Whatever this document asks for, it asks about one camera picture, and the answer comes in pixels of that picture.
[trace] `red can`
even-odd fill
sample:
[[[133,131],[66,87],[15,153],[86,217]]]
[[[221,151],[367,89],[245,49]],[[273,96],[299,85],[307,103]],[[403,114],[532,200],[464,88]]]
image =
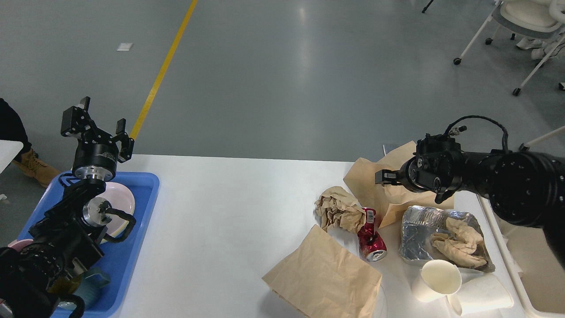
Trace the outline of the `red can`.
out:
[[[367,222],[357,232],[359,250],[368,261],[379,261],[386,256],[386,245],[383,238],[375,231],[376,211],[369,208],[363,208],[363,210],[365,210]]]

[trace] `brown paper bag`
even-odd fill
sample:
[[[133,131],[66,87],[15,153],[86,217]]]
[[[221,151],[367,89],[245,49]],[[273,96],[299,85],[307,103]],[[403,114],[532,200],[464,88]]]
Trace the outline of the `brown paper bag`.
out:
[[[381,274],[314,225],[263,280],[306,317],[371,318]]]
[[[414,156],[416,143],[413,141],[389,152],[378,162],[371,162],[359,158],[344,178],[345,184],[351,193],[359,200],[361,206],[373,208],[377,212],[375,224],[384,227],[402,219],[404,211],[411,205],[424,207],[437,207],[440,209],[453,209],[453,197],[442,204],[436,204],[436,194],[428,191],[414,193],[402,186],[382,186],[375,184],[375,172],[382,169],[398,170]]]

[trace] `cable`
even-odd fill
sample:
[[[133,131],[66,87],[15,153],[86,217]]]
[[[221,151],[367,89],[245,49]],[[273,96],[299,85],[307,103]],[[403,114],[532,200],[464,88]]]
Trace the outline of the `cable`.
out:
[[[508,131],[506,130],[506,128],[503,125],[501,125],[497,121],[490,119],[488,117],[478,116],[478,115],[463,116],[463,117],[457,119],[455,122],[449,124],[449,126],[447,127],[447,129],[444,132],[444,135],[448,136],[449,131],[453,128],[453,126],[455,126],[458,122],[465,120],[465,119],[468,119],[468,118],[484,119],[486,121],[490,121],[491,123],[498,126],[500,129],[502,129],[502,150],[504,151],[504,153],[510,153],[510,151],[508,150]]]
[[[121,218],[122,220],[128,221],[128,224],[125,227],[125,230],[121,233],[121,235],[119,237],[115,238],[115,237],[112,237],[108,233],[104,234],[104,239],[107,240],[110,243],[123,242],[125,239],[128,238],[128,236],[132,232],[133,227],[136,224],[136,219],[131,214],[125,213],[122,210],[117,210],[117,209],[112,209],[112,208],[106,209],[105,213],[106,214],[114,214],[114,215],[118,216],[119,218]]]
[[[559,54],[559,52],[561,52],[561,50],[562,50],[563,48],[565,48],[565,43],[559,44],[559,45],[557,46],[557,48],[559,48],[559,50],[557,50],[556,53],[552,54],[551,57],[556,57],[557,54]]]
[[[80,318],[84,315],[85,304],[84,300],[77,295],[58,295],[62,302],[70,302],[76,305],[75,310],[71,312],[69,318]]]

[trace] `aluminum foil container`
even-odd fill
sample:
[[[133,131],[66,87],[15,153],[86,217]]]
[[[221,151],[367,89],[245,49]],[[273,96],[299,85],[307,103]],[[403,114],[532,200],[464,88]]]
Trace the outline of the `aluminum foil container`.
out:
[[[424,265],[428,260],[446,260],[454,263],[433,247],[429,241],[433,233],[453,235],[445,226],[445,220],[448,217],[465,221],[484,237],[479,222],[474,215],[468,212],[413,205],[406,210],[402,217],[400,256],[404,261],[414,265]],[[484,257],[487,263],[475,268],[463,267],[456,264],[457,267],[466,268],[469,272],[494,272],[495,267],[486,250],[484,242],[477,246],[477,250],[473,255]]]

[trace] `tan boot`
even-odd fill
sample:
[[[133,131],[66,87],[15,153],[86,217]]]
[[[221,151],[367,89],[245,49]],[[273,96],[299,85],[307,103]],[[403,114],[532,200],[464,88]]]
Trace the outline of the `tan boot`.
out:
[[[59,170],[35,158],[33,149],[21,155],[21,162],[12,160],[12,163],[28,177],[36,178],[44,188],[60,173]]]

